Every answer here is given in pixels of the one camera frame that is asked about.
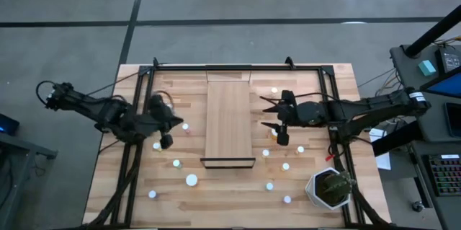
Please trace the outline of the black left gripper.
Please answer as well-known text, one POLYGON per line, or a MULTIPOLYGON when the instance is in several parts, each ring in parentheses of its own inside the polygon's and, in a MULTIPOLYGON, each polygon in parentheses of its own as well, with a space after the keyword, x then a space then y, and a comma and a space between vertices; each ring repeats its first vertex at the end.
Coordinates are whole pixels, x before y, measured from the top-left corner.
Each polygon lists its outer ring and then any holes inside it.
MULTIPOLYGON (((161 134, 160 145, 166 150, 173 144, 172 136, 168 133, 169 126, 169 107, 164 104, 163 98, 159 94, 154 94, 149 100, 149 113, 157 121, 158 130, 161 134)), ((181 125, 184 121, 176 115, 172 115, 172 127, 181 125)))

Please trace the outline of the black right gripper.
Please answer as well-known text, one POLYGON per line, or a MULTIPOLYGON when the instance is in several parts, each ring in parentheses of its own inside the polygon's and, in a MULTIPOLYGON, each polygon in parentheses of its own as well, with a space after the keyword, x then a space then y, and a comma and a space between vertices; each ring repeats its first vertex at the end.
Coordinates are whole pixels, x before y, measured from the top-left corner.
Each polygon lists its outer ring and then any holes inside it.
POLYGON ((261 124, 274 129, 277 132, 277 143, 281 146, 287 146, 290 138, 287 127, 296 126, 299 121, 294 93, 289 90, 282 90, 281 100, 278 104, 264 109, 263 112, 278 113, 277 118, 281 121, 280 125, 266 122, 261 122, 261 124))

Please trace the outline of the potted cactus in white pot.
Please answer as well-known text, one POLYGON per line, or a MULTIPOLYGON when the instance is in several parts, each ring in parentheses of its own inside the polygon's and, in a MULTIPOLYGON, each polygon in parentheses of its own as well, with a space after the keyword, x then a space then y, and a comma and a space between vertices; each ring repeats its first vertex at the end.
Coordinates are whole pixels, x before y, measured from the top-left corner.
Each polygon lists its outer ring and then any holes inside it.
POLYGON ((314 206, 333 211, 350 202, 356 183, 348 172, 329 167, 309 179, 305 193, 314 206))

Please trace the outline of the black diagonal beam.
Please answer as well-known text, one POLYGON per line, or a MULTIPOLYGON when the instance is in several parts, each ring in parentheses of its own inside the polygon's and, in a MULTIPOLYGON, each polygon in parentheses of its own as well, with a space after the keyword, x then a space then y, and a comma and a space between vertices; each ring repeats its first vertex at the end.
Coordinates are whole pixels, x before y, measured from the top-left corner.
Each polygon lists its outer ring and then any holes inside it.
POLYGON ((393 149, 404 146, 412 141, 421 140, 422 138, 423 136, 418 122, 413 121, 391 134, 373 141, 372 148, 375 156, 381 156, 393 149))

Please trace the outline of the grey side desk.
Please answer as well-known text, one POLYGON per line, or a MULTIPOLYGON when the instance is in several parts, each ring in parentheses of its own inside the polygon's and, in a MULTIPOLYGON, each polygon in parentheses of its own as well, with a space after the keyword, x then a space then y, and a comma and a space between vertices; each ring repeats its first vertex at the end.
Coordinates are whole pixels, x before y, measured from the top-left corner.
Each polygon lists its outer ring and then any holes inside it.
MULTIPOLYGON (((393 65, 405 87, 419 89, 420 86, 439 76, 438 73, 424 76, 418 68, 418 64, 424 60, 435 62, 435 51, 436 48, 430 46, 421 52, 419 58, 413 59, 407 57, 400 47, 390 50, 393 65)), ((394 138, 402 136, 402 142, 410 144, 416 165, 421 170, 420 180, 427 188, 424 201, 427 205, 434 207, 442 228, 461 230, 461 195, 438 196, 428 162, 430 155, 457 154, 461 158, 461 138, 455 138, 449 134, 444 108, 447 102, 461 104, 461 99, 426 92, 424 96, 431 103, 431 109, 415 121, 392 133, 391 136, 394 138)))

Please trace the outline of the dark grey desk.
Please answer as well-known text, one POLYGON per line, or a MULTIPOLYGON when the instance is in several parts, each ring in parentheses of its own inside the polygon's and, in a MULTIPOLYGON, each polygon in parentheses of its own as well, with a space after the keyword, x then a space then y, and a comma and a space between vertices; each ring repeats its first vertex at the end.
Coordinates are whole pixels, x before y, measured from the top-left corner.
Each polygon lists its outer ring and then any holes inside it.
POLYGON ((0 230, 10 230, 35 157, 55 159, 58 152, 0 133, 0 230))

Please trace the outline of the small teal box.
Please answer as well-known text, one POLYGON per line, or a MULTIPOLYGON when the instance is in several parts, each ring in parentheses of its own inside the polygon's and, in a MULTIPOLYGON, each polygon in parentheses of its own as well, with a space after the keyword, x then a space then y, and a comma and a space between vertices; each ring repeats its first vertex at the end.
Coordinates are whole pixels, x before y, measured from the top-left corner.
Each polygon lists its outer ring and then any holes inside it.
POLYGON ((418 67, 424 76, 431 76, 437 72, 430 60, 424 60, 420 62, 418 67))

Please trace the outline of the black device with blue light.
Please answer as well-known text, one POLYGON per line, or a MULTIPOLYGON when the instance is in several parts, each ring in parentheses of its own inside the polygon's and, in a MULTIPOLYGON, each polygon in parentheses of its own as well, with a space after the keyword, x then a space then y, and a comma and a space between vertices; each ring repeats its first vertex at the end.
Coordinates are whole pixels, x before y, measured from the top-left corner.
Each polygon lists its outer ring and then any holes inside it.
POLYGON ((14 136, 19 128, 19 122, 0 113, 0 133, 14 136))

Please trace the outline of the blue lit screen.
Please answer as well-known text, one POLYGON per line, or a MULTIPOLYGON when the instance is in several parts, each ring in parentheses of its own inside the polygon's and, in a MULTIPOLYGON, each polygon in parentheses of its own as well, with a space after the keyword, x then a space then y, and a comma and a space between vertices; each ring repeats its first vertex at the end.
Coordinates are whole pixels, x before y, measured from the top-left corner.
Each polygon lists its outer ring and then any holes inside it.
POLYGON ((423 84, 420 90, 461 99, 461 66, 423 84))

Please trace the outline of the black round pole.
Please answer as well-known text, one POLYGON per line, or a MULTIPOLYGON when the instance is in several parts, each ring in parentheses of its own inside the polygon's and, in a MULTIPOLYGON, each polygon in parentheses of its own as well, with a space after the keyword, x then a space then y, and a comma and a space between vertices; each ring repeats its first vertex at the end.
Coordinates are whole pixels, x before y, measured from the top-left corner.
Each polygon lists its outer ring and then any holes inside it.
POLYGON ((441 21, 436 23, 430 30, 425 32, 418 40, 404 48, 404 53, 409 58, 418 58, 418 54, 437 38, 451 30, 455 25, 461 22, 461 5, 451 11, 441 21))

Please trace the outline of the black tablet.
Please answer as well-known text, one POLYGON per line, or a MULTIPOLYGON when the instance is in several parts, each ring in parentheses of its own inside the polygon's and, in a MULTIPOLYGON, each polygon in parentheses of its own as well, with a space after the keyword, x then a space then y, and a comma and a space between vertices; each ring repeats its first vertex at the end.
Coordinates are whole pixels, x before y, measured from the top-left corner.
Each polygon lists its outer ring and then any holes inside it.
POLYGON ((445 114, 449 134, 455 138, 461 138, 461 104, 447 102, 445 114))

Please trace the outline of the keyboard with backlit keys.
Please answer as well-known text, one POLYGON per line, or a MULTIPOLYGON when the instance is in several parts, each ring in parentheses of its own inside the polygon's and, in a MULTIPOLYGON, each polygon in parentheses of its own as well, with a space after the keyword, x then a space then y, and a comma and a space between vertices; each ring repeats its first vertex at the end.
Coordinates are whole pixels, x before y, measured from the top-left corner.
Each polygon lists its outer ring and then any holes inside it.
POLYGON ((461 196, 461 154, 423 155, 436 196, 461 196))

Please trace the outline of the black device box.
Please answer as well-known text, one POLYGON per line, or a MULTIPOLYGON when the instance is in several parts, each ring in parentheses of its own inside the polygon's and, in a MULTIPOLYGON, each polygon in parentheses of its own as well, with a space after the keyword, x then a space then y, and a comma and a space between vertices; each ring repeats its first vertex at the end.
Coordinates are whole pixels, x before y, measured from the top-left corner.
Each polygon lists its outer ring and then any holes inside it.
POLYGON ((439 73, 445 74, 461 66, 461 51, 455 48, 442 47, 435 51, 439 73))

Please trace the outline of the wooden shelf with black frame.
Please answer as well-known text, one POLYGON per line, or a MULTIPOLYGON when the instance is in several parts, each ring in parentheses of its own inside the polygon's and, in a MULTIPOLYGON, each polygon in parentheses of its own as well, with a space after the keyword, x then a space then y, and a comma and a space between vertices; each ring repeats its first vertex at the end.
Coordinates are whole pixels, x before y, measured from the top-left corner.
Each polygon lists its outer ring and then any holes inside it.
POLYGON ((205 155, 207 169, 251 169, 250 65, 209 65, 205 155))

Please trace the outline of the black aluminium table frame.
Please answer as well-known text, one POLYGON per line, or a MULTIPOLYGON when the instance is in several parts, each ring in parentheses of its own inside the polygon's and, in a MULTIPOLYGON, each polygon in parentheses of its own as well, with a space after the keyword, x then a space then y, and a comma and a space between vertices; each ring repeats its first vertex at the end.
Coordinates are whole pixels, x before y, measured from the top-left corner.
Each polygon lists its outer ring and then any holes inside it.
POLYGON ((132 100, 144 98, 147 87, 162 89, 174 100, 176 113, 189 125, 187 134, 181 126, 171 134, 173 145, 165 151, 153 149, 154 138, 141 149, 140 173, 136 183, 122 195, 117 217, 109 222, 123 228, 142 229, 317 229, 342 228, 346 221, 357 221, 357 205, 350 203, 331 211, 314 206, 305 186, 316 172, 333 165, 326 162, 330 143, 324 128, 290 130, 290 144, 278 146, 261 122, 272 122, 275 115, 265 115, 269 103, 262 99, 271 88, 290 89, 301 100, 318 100, 325 89, 344 99, 359 97, 352 65, 349 63, 309 64, 236 64, 251 66, 250 107, 252 152, 256 163, 251 169, 206 169, 200 159, 205 155, 207 77, 209 65, 165 64, 151 75, 138 77, 138 66, 123 65, 117 75, 115 93, 132 100), (305 151, 296 154, 296 148, 305 151), (261 155, 268 149, 270 155, 261 155), (182 168, 177 169, 173 160, 182 168), (290 169, 282 171, 282 164, 290 169), (198 183, 186 184, 186 176, 195 174, 198 183), (272 191, 266 184, 274 185, 272 191), (155 190, 156 198, 148 193, 155 190), (289 195, 291 203, 284 203, 289 195))

